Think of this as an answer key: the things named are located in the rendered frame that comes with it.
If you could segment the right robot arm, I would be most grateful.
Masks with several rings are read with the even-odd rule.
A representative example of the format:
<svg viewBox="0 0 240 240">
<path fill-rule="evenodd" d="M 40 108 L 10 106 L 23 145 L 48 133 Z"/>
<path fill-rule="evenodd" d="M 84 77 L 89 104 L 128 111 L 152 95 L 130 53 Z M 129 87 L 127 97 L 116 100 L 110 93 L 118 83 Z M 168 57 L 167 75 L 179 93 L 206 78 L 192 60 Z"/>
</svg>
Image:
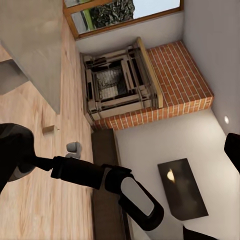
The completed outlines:
<svg viewBox="0 0 240 240">
<path fill-rule="evenodd" d="M 107 191 L 120 195 L 118 203 L 143 229 L 150 240 L 219 240 L 201 232 L 187 229 L 183 222 L 172 216 L 130 173 L 119 166 L 97 165 L 81 159 L 82 144 L 75 141 L 66 145 L 65 157 L 54 158 L 24 155 L 22 160 L 49 172 L 51 177 L 99 190 L 105 169 L 111 168 L 104 181 Z"/>
</svg>

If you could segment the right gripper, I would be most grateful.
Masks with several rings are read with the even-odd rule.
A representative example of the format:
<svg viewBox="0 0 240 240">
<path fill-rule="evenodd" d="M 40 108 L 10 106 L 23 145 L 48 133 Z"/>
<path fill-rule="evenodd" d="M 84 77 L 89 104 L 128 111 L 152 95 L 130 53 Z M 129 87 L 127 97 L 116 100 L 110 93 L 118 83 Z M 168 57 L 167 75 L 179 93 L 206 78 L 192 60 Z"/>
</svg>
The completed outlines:
<svg viewBox="0 0 240 240">
<path fill-rule="evenodd" d="M 47 172 L 52 170 L 50 176 L 54 179 L 61 179 L 81 186 L 85 186 L 86 176 L 90 164 L 92 164 L 82 159 L 63 156 L 46 158 L 24 155 L 22 160 Z"/>
</svg>

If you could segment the pillar candle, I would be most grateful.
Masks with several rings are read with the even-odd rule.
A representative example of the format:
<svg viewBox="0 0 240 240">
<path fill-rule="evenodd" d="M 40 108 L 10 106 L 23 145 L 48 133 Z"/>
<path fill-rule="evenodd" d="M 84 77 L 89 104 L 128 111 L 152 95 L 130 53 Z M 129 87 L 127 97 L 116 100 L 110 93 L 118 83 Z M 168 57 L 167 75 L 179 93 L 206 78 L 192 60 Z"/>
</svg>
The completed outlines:
<svg viewBox="0 0 240 240">
<path fill-rule="evenodd" d="M 45 138 L 57 136 L 59 134 L 59 129 L 56 125 L 50 125 L 42 128 L 42 134 Z"/>
</svg>

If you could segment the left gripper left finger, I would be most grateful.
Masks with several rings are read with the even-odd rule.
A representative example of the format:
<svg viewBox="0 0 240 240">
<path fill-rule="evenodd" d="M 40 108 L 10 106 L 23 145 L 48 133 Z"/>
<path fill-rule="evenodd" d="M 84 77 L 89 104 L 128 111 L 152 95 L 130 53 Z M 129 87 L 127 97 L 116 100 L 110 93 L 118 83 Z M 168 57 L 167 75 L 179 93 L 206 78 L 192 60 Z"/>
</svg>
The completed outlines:
<svg viewBox="0 0 240 240">
<path fill-rule="evenodd" d="M 0 138 L 0 193 L 26 153 L 22 133 Z"/>
</svg>

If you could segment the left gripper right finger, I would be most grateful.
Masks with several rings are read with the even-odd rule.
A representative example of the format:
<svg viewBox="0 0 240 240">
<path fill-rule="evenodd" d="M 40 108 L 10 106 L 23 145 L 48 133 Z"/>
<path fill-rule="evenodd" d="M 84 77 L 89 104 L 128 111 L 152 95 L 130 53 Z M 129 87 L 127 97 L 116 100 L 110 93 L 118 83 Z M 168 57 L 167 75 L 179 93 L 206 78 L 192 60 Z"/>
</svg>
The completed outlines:
<svg viewBox="0 0 240 240">
<path fill-rule="evenodd" d="M 224 151 L 240 173 L 240 134 L 229 133 L 227 135 Z"/>
</svg>

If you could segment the cauldron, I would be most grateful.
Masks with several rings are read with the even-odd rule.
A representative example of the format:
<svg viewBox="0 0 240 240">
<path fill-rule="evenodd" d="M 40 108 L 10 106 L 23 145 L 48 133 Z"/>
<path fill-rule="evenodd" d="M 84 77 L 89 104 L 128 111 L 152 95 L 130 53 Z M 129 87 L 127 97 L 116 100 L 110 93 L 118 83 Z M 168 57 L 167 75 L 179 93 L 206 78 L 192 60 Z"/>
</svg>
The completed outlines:
<svg viewBox="0 0 240 240">
<path fill-rule="evenodd" d="M 23 135 L 23 139 L 25 141 L 26 152 L 25 156 L 35 157 L 35 136 L 31 129 L 28 129 L 22 125 L 16 123 L 0 123 L 0 139 L 8 136 L 12 136 L 15 134 L 21 133 Z M 28 174 L 30 174 L 36 168 L 35 165 L 27 163 L 24 160 L 20 160 L 13 174 L 9 178 L 8 182 L 13 182 L 19 180 Z"/>
</svg>

